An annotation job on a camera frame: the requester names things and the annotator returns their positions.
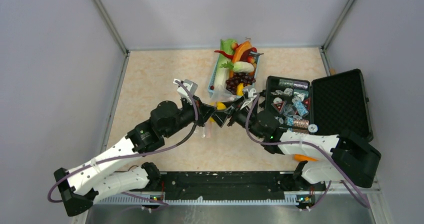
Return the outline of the clear zip bag pink dots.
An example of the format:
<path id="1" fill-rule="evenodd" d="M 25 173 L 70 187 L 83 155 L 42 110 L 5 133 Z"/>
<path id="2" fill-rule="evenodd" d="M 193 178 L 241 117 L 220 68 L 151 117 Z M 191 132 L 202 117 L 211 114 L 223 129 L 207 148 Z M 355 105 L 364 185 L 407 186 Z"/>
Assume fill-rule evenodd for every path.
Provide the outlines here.
<path id="1" fill-rule="evenodd" d="M 215 111 L 222 111 L 227 109 L 227 103 L 234 102 L 238 99 L 238 96 L 232 94 L 222 85 L 215 86 L 213 89 L 214 93 L 209 99 L 209 105 L 215 108 Z M 203 127 L 197 127 L 196 133 L 198 133 L 202 138 L 211 138 L 213 135 L 213 125 L 216 122 L 211 116 Z"/>

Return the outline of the dark red toy grapes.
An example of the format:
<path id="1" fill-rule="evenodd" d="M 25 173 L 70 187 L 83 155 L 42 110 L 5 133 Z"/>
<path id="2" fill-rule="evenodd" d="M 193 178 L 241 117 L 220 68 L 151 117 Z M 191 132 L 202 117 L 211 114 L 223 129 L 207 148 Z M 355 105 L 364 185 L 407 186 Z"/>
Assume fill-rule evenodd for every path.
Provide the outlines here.
<path id="1" fill-rule="evenodd" d="M 236 95 L 236 88 L 239 83 L 244 83 L 244 86 L 253 85 L 256 79 L 247 73 L 234 73 L 232 77 L 226 80 L 226 90 L 231 94 Z"/>

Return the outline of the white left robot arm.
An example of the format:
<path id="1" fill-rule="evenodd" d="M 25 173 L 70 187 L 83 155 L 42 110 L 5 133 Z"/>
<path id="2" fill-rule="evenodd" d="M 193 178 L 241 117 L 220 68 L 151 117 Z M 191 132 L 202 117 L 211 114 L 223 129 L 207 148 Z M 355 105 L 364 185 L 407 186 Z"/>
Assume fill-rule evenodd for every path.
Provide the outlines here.
<path id="1" fill-rule="evenodd" d="M 192 128 L 178 145 L 187 141 L 197 126 L 204 126 L 216 107 L 204 104 L 198 97 L 194 103 L 181 99 L 179 108 L 172 101 L 163 101 L 150 112 L 150 118 L 136 125 L 111 148 L 73 169 L 54 172 L 66 214 L 80 215 L 99 201 L 134 189 L 154 191 L 160 186 L 161 174 L 152 162 L 126 172 L 121 167 L 142 157 L 166 151 L 169 138 L 188 125 Z"/>

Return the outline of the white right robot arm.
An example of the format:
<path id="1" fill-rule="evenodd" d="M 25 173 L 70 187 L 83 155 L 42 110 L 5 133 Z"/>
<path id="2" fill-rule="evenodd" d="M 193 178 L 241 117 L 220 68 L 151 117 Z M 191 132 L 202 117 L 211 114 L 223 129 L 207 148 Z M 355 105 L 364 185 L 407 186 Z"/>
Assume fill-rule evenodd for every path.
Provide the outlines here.
<path id="1" fill-rule="evenodd" d="M 381 153 L 367 140 L 351 130 L 335 135 L 313 135 L 280 128 L 268 111 L 258 114 L 242 100 L 225 104 L 212 118 L 224 124 L 240 124 L 255 143 L 272 154 L 303 155 L 296 168 L 293 184 L 307 190 L 320 182 L 345 182 L 354 187 L 371 188 L 381 160 Z"/>

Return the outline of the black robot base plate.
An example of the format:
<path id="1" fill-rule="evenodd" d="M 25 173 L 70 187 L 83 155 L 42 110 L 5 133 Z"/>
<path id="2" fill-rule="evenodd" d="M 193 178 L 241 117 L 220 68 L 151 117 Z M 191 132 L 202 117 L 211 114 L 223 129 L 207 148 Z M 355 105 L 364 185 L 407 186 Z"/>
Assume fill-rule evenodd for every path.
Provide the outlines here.
<path id="1" fill-rule="evenodd" d="M 282 200 L 289 192 L 324 191 L 325 184 L 310 184 L 293 172 L 167 172 L 155 187 L 136 191 L 157 192 L 168 201 L 259 201 Z"/>

